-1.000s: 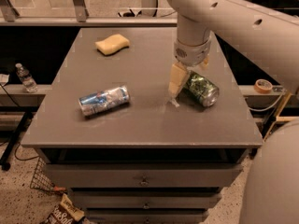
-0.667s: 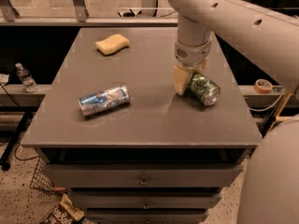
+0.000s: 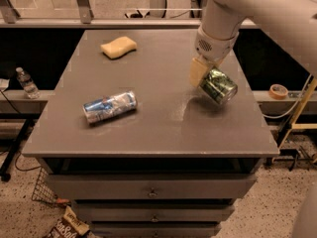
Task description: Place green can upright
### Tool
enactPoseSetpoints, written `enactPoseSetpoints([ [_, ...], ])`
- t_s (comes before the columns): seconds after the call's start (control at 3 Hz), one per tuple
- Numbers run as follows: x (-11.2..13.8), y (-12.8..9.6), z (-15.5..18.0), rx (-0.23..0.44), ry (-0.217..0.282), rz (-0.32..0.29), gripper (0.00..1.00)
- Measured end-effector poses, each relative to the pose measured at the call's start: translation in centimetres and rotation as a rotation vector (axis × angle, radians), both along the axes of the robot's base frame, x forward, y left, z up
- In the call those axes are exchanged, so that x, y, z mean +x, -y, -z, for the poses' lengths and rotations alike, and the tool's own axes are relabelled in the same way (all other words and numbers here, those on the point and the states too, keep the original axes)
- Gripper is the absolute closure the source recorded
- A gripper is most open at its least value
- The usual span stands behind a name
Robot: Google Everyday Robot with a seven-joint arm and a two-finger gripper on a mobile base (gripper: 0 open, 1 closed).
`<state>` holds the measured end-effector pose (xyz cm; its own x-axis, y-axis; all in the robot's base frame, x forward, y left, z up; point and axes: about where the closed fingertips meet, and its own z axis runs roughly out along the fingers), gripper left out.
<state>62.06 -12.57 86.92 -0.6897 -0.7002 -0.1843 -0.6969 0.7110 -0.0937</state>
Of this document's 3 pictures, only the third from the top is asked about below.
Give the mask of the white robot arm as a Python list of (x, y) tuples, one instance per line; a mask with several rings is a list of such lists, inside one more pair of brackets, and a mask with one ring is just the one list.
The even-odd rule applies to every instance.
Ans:
[[(202, 57), (191, 82), (198, 85), (209, 64), (217, 64), (233, 48), (243, 21), (251, 19), (311, 75), (317, 74), (316, 0), (207, 0), (195, 44)], [(200, 43), (210, 47), (204, 49)]]

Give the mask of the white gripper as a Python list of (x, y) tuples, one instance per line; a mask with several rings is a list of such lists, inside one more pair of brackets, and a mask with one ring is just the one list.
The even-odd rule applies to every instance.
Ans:
[(202, 57), (193, 58), (190, 64), (189, 82), (198, 87), (214, 64), (222, 60), (234, 47), (239, 34), (228, 40), (219, 40), (208, 36), (202, 27), (197, 30), (195, 49)]

